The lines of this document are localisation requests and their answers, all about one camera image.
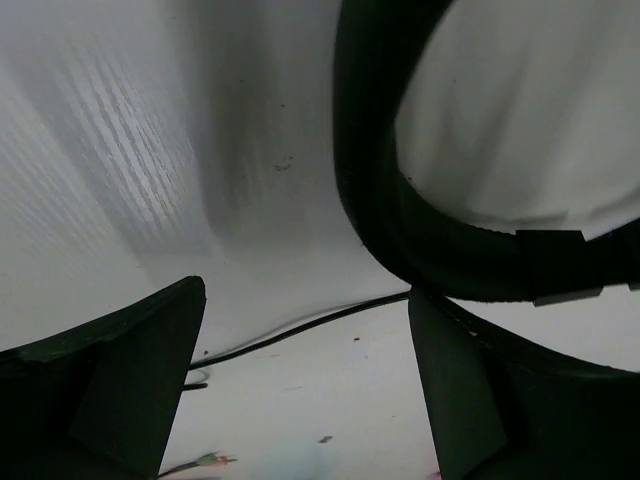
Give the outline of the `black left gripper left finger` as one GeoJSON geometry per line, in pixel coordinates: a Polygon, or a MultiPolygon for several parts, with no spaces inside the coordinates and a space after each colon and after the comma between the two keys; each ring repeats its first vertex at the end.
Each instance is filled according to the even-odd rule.
{"type": "Polygon", "coordinates": [[[186,277],[1,354],[4,479],[153,479],[206,305],[186,277]]]}

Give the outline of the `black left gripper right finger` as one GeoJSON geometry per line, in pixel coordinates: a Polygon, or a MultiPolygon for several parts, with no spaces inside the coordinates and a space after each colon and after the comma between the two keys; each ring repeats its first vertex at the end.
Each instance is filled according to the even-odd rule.
{"type": "Polygon", "coordinates": [[[415,288],[411,336],[445,479],[635,479],[639,376],[415,288]]]}

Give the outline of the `black wired headphones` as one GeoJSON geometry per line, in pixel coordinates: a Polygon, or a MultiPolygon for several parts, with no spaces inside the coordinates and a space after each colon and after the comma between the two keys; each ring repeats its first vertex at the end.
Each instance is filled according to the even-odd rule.
{"type": "MultiPolygon", "coordinates": [[[[332,93],[341,203],[407,306],[638,291],[637,2],[345,1],[332,93]]],[[[435,444],[326,477],[445,479],[435,444]]]]}

